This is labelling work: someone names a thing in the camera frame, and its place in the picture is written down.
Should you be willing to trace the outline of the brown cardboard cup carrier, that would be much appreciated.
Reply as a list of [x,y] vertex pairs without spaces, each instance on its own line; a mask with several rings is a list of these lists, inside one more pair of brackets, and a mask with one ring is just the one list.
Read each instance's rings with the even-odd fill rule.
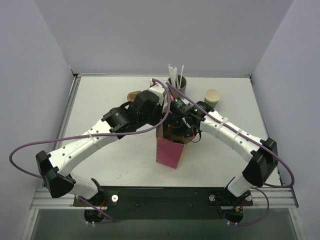
[[137,95],[141,93],[141,91],[132,91],[127,95],[127,100],[129,102],[133,102],[135,100],[135,98],[137,97]]

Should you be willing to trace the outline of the brown paper takeout bag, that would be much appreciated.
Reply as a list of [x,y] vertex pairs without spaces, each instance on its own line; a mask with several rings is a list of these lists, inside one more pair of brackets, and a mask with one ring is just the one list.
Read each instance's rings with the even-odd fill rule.
[[156,159],[161,165],[176,169],[188,144],[196,136],[196,128],[184,116],[189,106],[180,98],[172,100],[167,118],[156,129]]

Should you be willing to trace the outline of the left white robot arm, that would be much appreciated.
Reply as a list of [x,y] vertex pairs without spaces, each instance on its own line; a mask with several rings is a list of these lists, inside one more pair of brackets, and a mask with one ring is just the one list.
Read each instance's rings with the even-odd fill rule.
[[56,199],[74,194],[83,197],[92,206],[100,204],[104,193],[98,181],[77,176],[73,169],[104,146],[123,138],[123,133],[133,133],[144,125],[155,126],[159,123],[164,97],[164,90],[144,90],[137,94],[134,101],[114,107],[103,115],[83,134],[83,138],[49,153],[40,151],[35,158],[51,197]]

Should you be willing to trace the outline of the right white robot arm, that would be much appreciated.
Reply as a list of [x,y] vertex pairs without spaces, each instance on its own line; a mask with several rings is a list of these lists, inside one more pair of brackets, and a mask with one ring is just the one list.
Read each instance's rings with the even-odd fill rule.
[[192,105],[186,99],[177,97],[170,104],[168,119],[176,136],[210,134],[247,162],[242,173],[226,186],[235,197],[240,197],[251,187],[262,187],[278,165],[274,157],[277,143],[273,139],[264,140],[245,132],[203,101]]

